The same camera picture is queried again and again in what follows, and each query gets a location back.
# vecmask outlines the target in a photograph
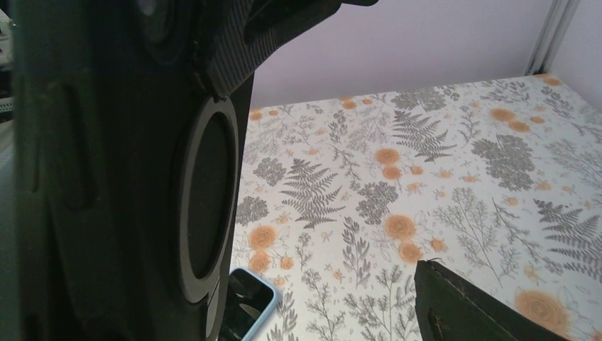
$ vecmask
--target fern print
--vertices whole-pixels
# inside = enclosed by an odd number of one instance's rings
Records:
[[[343,250],[343,265],[348,271],[356,275],[356,289],[359,286],[366,288],[370,278],[371,263],[366,259],[370,244],[362,237],[357,237],[360,232],[359,224],[350,217],[345,217],[343,223],[343,240],[346,244]]]
[[[535,170],[531,152],[520,137],[497,135],[497,141],[481,139],[473,142],[472,153],[487,162],[487,174],[501,179],[499,186],[509,190],[529,190],[533,185],[529,173]]]
[[[381,297],[371,295],[356,297],[352,293],[345,296],[350,315],[363,327],[363,338],[368,341],[408,340],[418,336],[414,302],[416,288],[412,276],[402,278],[402,272],[395,265],[391,272],[382,269],[376,275],[377,282],[385,293]]]
[[[564,205],[535,200],[540,222],[551,224],[543,230],[553,232],[546,236],[548,240],[564,244],[554,247],[551,252],[573,259],[562,264],[566,270],[586,274],[602,284],[602,232],[598,223],[599,215],[581,220],[581,208],[566,210]]]
[[[308,222],[303,228],[314,229],[317,225],[324,222],[334,222],[332,218],[327,217],[331,213],[338,212],[344,207],[331,207],[336,199],[341,186],[328,193],[332,180],[336,173],[330,173],[328,168],[318,170],[321,164],[310,165],[309,161],[293,160],[292,167],[288,172],[285,185],[292,187],[293,190],[284,190],[284,193],[291,197],[283,200],[284,205],[293,206],[300,214],[295,220]]]
[[[425,162],[434,161],[437,158],[450,156],[446,151],[456,145],[445,145],[447,130],[437,133],[437,126],[441,121],[430,121],[429,117],[421,114],[395,111],[395,123],[393,129],[399,134],[394,137],[401,139],[397,142],[402,146],[410,147],[418,153],[416,157],[425,157]]]
[[[307,331],[318,334],[321,341],[337,341],[338,331],[345,325],[345,312],[334,314],[327,306],[332,302],[332,294],[328,283],[322,284],[322,277],[314,269],[303,273],[301,281],[305,283],[315,300],[305,302],[309,312],[317,314],[318,318],[307,325]]]

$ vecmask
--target gray leaf print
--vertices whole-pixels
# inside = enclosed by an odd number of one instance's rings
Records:
[[[443,94],[448,96],[452,101],[458,102],[458,100],[460,100],[460,94],[456,92],[457,85],[445,85],[437,88],[442,89]]]
[[[395,187],[383,181],[364,185],[358,194],[365,197],[365,200],[359,202],[356,211],[370,225],[380,224],[385,213],[389,212],[387,205],[399,197]]]
[[[289,135],[285,137],[285,144],[304,143],[311,146],[311,130],[315,127],[315,117],[301,116],[298,121],[291,124],[292,128],[288,131]]]
[[[507,104],[529,102],[529,87],[524,82],[509,82],[507,80],[488,80],[481,83],[484,87],[492,87],[493,91],[481,99]]]
[[[538,264],[542,262],[545,265],[545,268],[552,272],[553,274],[561,274],[562,267],[555,261],[552,261],[547,256],[542,256],[542,246],[540,243],[529,240],[530,230],[529,229],[521,229],[516,226],[512,220],[518,220],[520,217],[510,213],[504,207],[498,205],[495,200],[493,200],[493,207],[496,209],[496,225],[498,229],[506,229],[508,231],[508,243],[513,246],[515,244],[522,245],[527,250],[527,255],[531,258],[531,260]],[[510,250],[504,250],[502,253],[510,252]],[[504,259],[514,259],[514,254],[504,256]]]
[[[509,190],[528,190],[533,184],[528,171],[534,171],[531,152],[520,137],[497,135],[497,143],[481,139],[473,142],[472,153],[487,161],[487,174],[501,179],[499,186]]]
[[[314,253],[310,251],[309,245],[312,241],[312,236],[310,234],[303,232],[298,239],[299,244],[295,246],[297,255],[299,256],[299,260],[301,263],[301,272],[303,272],[303,267],[307,265],[307,262],[312,259]]]
[[[579,132],[579,135],[581,136],[585,136],[586,133],[592,135],[595,139],[596,139],[596,143],[600,144],[602,143],[602,129],[600,128],[596,128],[594,126],[584,126],[581,124],[577,124],[574,122],[571,122],[571,124],[577,128],[577,131]]]
[[[420,105],[426,112],[443,109],[447,105],[444,95],[440,94],[436,88],[433,87],[400,92],[391,99],[391,102],[395,104],[398,109],[403,110],[412,110]]]
[[[553,91],[551,87],[544,87],[542,89],[542,94],[547,96],[547,98],[544,99],[544,103],[551,106],[555,113],[565,119],[573,117],[571,112],[575,110],[575,108],[568,101],[562,99],[558,92]]]
[[[591,148],[579,152],[575,145],[562,139],[547,145],[552,158],[567,170],[581,176],[581,180],[596,190],[596,202],[602,204],[602,151]]]
[[[292,333],[297,325],[297,312],[293,308],[294,304],[292,291],[285,292],[276,310],[278,317],[282,319],[282,329],[276,324],[268,334],[268,341],[286,341],[286,335],[288,335],[288,340],[298,340]]]
[[[343,110],[339,110],[334,113],[334,121],[328,124],[330,128],[330,141],[336,144],[341,143],[341,137],[347,135],[347,124],[345,122],[347,118]]]
[[[275,117],[262,123],[261,134],[255,137],[255,134],[248,134],[254,139],[249,139],[244,148],[243,162],[245,164],[254,164],[257,157],[263,154],[276,155],[282,148],[281,138],[288,130],[285,123],[286,117]]]
[[[585,118],[585,122],[587,124],[596,124],[602,125],[602,112],[599,112],[596,108],[592,107],[590,104],[585,103],[579,109],[579,114],[581,117]]]
[[[368,148],[368,142],[387,144],[389,141],[389,135],[386,132],[389,122],[389,114],[383,111],[383,106],[378,110],[368,112],[366,117],[362,119],[357,125],[359,129],[356,129],[351,133],[349,138],[348,147],[354,151],[366,152]]]
[[[564,205],[554,206],[551,202],[541,200],[536,200],[535,204],[540,209],[537,212],[542,216],[540,222],[552,224],[543,229],[554,232],[546,236],[546,239],[566,245],[551,248],[550,251],[575,260],[564,263],[563,267],[586,274],[602,283],[602,233],[598,228],[600,216],[593,215],[580,220],[582,209],[565,212]]]
[[[501,269],[496,270],[497,266],[493,265],[490,258],[496,247],[496,229],[488,224],[489,212],[485,202],[479,200],[471,188],[454,189],[451,199],[455,204],[437,208],[434,216],[459,232],[456,237],[464,248],[464,258],[476,267],[484,266],[491,270],[502,286],[501,278],[515,271],[515,252],[506,245],[499,246],[499,254],[512,258],[505,259]]]
[[[265,179],[272,187],[284,178],[285,173],[285,168],[276,158],[264,158],[253,171],[253,174]]]
[[[413,309],[416,298],[414,281],[407,276],[403,281],[405,284],[400,285],[401,274],[398,265],[390,273],[382,269],[376,276],[386,292],[381,297],[356,297],[352,293],[345,296],[344,302],[351,311],[350,315],[363,327],[361,334],[366,340],[407,340],[411,334],[418,335],[420,330]]]
[[[424,117],[421,114],[412,115],[409,112],[395,111],[394,130],[399,134],[394,135],[401,139],[397,142],[402,146],[408,146],[418,152],[417,157],[426,157],[425,162],[434,161],[436,158],[450,156],[444,153],[445,151],[454,148],[453,146],[445,146],[443,143],[447,137],[447,130],[437,135],[437,126],[440,121],[429,122],[429,117]]]
[[[363,286],[366,288],[370,278],[371,263],[366,259],[370,244],[362,237],[357,237],[359,234],[359,224],[350,217],[345,217],[343,223],[343,241],[345,249],[343,250],[343,265],[348,271],[353,271],[356,275],[356,288]]]
[[[236,222],[245,226],[267,215],[267,202],[259,197],[245,197],[236,208]]]
[[[307,309],[318,315],[317,320],[313,320],[307,326],[307,331],[315,332],[319,335],[322,341],[337,341],[338,331],[345,323],[345,312],[333,314],[328,309],[332,303],[332,295],[328,283],[322,285],[322,277],[314,269],[309,269],[303,273],[301,281],[305,283],[307,288],[313,293],[315,300],[309,299],[305,302]]]
[[[475,120],[473,110],[470,110],[466,105],[461,106],[460,110],[464,113],[464,115],[462,115],[462,121],[460,122],[460,125],[464,127],[464,130],[460,130],[460,134],[464,137],[466,142],[462,146],[463,148],[469,144],[473,137],[479,135],[481,130],[477,129],[480,122]]]
[[[303,228],[314,229],[316,225],[324,222],[334,222],[332,218],[327,217],[331,213],[342,210],[344,207],[331,207],[330,205],[336,199],[341,190],[341,186],[328,193],[332,180],[336,173],[330,173],[328,168],[317,170],[321,164],[311,166],[309,161],[303,161],[298,158],[293,160],[293,165],[288,172],[288,182],[285,185],[294,188],[294,190],[283,190],[290,196],[290,199],[283,200],[285,205],[293,206],[300,214],[295,221],[308,222]]]
[[[345,176],[351,178],[354,183],[359,182],[361,179],[357,172],[355,171],[355,167],[359,167],[359,163],[353,160],[353,156],[348,151],[344,149],[339,149],[335,145],[329,144],[334,149],[334,156],[332,158],[333,161],[337,161],[341,159],[341,165],[339,169],[345,170]]]

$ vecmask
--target orange flower print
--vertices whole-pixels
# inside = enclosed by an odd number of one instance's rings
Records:
[[[443,190],[435,190],[434,198],[438,200],[440,197],[445,197],[447,194]]]
[[[276,219],[276,224],[286,224],[289,220],[289,215],[288,213],[283,213],[281,214],[277,219]]]
[[[533,116],[533,117],[531,117],[531,122],[536,123],[536,124],[543,124],[543,123],[545,123],[545,119],[543,119],[539,116]]]
[[[408,186],[406,186],[407,191],[409,192],[408,194],[413,194],[413,193],[418,193],[420,194],[420,188],[424,186],[421,183],[411,183]]]
[[[276,277],[273,281],[275,286],[284,286],[286,284],[286,280],[283,277]]]
[[[522,270],[522,272],[525,274],[525,276],[527,276],[527,278],[530,281],[539,283],[540,277],[537,275],[537,269],[535,267],[533,267],[533,264],[529,264],[529,265],[525,266],[525,268]]]
[[[420,166],[412,166],[410,168],[410,171],[412,172],[412,174],[414,175],[420,175],[422,173],[424,173],[424,170],[422,169],[422,167]]]
[[[416,235],[416,226],[404,215],[391,215],[385,220],[385,232],[393,239],[409,240]]]
[[[441,179],[449,179],[452,176],[453,176],[453,173],[451,171],[444,170],[444,169],[441,169],[437,174],[437,177],[441,178]]]
[[[383,176],[389,180],[397,180],[401,177],[401,170],[395,166],[386,166],[383,169]]]
[[[516,295],[514,302],[516,310],[529,320],[558,335],[567,335],[569,314],[554,296],[542,291],[528,290]]]
[[[575,194],[575,186],[562,186],[562,190],[570,195]]]
[[[251,112],[251,114],[248,116],[249,121],[259,121],[261,118],[263,118],[261,112]]]
[[[380,164],[390,165],[399,160],[399,153],[393,148],[382,148],[374,153],[374,158]]]
[[[283,257],[280,260],[280,267],[285,270],[290,270],[292,268],[293,262],[290,257]]]
[[[468,175],[463,176],[462,180],[464,180],[465,183],[475,183],[479,181],[479,179],[476,176],[471,175],[470,173],[468,173]]]
[[[257,251],[248,261],[248,268],[256,274],[266,272],[269,265],[270,257],[264,251]]]
[[[416,244],[401,243],[399,246],[399,257],[404,262],[415,265],[422,257],[422,252]]]
[[[537,184],[537,189],[538,190],[551,190],[552,185],[550,185],[547,181],[543,181],[543,182]]]
[[[602,341],[602,332],[599,330],[593,330],[589,337],[591,341]]]
[[[248,244],[253,250],[265,250],[276,240],[276,229],[269,225],[260,225],[248,236]]]
[[[489,114],[491,115],[491,117],[493,117],[494,119],[501,121],[501,122],[509,122],[512,121],[514,119],[514,112],[508,109],[504,109],[504,108],[495,108],[492,109]]]
[[[333,272],[332,276],[334,276],[334,278],[338,279],[339,281],[343,281],[343,278],[345,278],[345,276],[343,276],[343,273],[341,272],[341,269],[337,269],[335,272]]]
[[[513,131],[517,131],[519,133],[528,133],[529,131],[531,131],[531,128],[529,128],[529,125],[526,124],[525,122],[521,122],[521,121],[510,121],[508,123],[508,126]]]
[[[431,247],[435,252],[445,252],[447,251],[447,245],[443,242],[443,239],[437,239],[433,237],[431,239]]]
[[[504,203],[508,206],[516,206],[518,205],[518,199],[516,197],[507,197]]]
[[[352,110],[357,107],[357,104],[354,101],[345,101],[343,102],[343,109]]]
[[[544,83],[546,83],[550,87],[557,87],[562,84],[562,82],[560,82],[560,80],[558,78],[554,78],[554,77],[548,77],[548,78],[544,79]]]

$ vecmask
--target floral wallpaper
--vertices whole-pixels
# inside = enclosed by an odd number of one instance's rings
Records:
[[[252,110],[232,266],[283,294],[258,340],[421,340],[445,266],[602,340],[602,114],[551,75]]]

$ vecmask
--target floral pattern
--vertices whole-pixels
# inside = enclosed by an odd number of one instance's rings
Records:
[[[602,340],[602,114],[551,75],[249,113],[232,266],[283,294],[258,340],[421,340],[445,266]]]

